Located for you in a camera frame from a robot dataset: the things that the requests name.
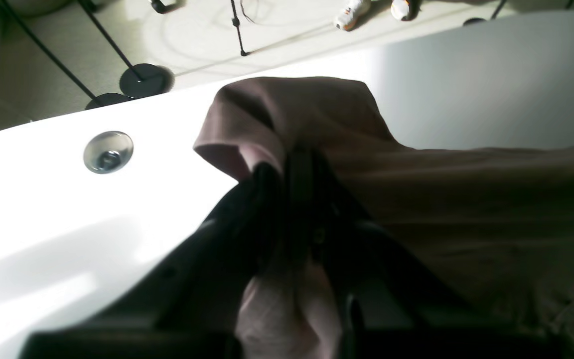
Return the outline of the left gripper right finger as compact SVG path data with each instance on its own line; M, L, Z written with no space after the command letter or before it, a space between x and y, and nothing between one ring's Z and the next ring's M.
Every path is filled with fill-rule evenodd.
M340 319L340 359L559 359L558 343L482 314L376 225L322 154L287 159L287 245L320 264Z

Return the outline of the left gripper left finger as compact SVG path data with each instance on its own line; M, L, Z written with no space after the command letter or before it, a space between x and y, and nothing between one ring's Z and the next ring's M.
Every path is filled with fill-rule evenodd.
M200 227L127 293L65 329L27 339L21 359L241 359L242 294L268 261L281 175L255 166Z

